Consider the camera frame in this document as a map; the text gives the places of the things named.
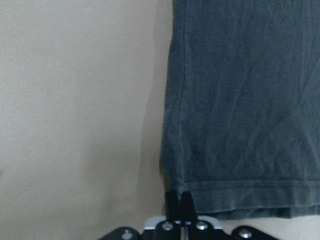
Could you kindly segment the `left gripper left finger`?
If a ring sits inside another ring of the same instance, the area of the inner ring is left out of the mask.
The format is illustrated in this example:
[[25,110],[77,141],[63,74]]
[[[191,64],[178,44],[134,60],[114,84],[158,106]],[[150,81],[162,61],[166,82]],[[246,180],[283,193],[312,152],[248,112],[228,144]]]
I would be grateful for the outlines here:
[[165,216],[170,222],[179,222],[181,220],[179,199],[174,191],[165,193]]

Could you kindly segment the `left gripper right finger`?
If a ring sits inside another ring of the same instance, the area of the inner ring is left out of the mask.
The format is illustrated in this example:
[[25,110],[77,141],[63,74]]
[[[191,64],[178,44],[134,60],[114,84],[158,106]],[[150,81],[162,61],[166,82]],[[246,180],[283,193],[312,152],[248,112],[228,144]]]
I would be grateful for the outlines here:
[[193,198],[190,192],[183,192],[180,199],[180,217],[185,223],[194,223],[198,220]]

